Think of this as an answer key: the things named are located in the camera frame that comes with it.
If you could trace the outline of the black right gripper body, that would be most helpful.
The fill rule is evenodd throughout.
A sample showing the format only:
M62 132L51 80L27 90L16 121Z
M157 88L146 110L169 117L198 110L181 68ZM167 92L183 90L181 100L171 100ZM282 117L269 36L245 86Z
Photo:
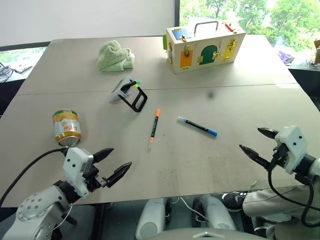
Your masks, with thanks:
M268 171L272 171L276 166L280 166L281 168L285 168L285 163L288 158L288 147L284 144L281 143L274 149L274 153L272 155L272 160L269 164Z

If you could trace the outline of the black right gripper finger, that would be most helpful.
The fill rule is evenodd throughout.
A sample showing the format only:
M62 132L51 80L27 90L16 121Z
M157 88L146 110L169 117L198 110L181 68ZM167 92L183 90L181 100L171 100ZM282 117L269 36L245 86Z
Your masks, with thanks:
M275 139L276 135L279 133L278 130L268 128L268 127L258 127L257 130L270 139Z
M255 163L259 164L260 166L262 166L265 170L268 171L269 167L270 167L270 162L267 161L266 159L260 157L260 155L254 151L253 149L246 147L242 144L239 145L239 147L241 148L241 150L251 159L253 160Z

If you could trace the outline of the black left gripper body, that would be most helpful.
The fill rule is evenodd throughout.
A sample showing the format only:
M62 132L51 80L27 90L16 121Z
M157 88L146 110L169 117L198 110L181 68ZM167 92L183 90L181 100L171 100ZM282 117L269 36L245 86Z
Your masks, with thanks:
M90 164L85 168L82 173L82 177L84 178L84 183L90 193L93 193L99 188L111 187L105 177L99 176L99 169L93 164Z

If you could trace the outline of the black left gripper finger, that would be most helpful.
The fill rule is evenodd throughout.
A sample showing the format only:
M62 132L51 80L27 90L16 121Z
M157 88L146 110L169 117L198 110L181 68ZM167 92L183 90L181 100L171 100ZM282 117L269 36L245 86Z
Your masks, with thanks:
M93 154L92 163L96 164L104 160L114 149L113 148L104 148Z
M111 188L115 183L117 183L121 178L123 178L127 171L130 169L131 165L131 161L124 163L116 170L114 170L113 174L110 177L104 177L103 180L106 182L106 187Z

